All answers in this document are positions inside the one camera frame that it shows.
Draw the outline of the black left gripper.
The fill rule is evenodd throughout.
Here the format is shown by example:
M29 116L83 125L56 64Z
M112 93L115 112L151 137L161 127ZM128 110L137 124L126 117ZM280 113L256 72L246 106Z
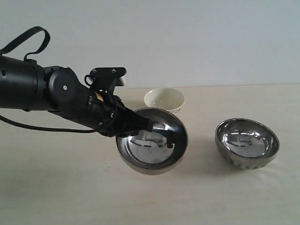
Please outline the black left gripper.
M126 108L120 98L108 90L87 91L87 109L89 118L95 124L87 133L98 132L103 136L131 136L138 135L140 131L154 132L160 135L154 142L159 147L163 145L172 149L174 147L173 132L168 128L154 127L155 122L142 117L138 113Z

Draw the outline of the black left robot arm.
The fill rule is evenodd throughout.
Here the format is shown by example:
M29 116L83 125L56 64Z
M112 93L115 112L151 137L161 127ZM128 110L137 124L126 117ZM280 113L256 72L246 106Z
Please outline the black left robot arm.
M68 67L42 67L35 60L0 58L0 106L47 111L83 125L81 134L127 137L154 130L155 121L138 115L114 95L124 67L98 67L80 83Z

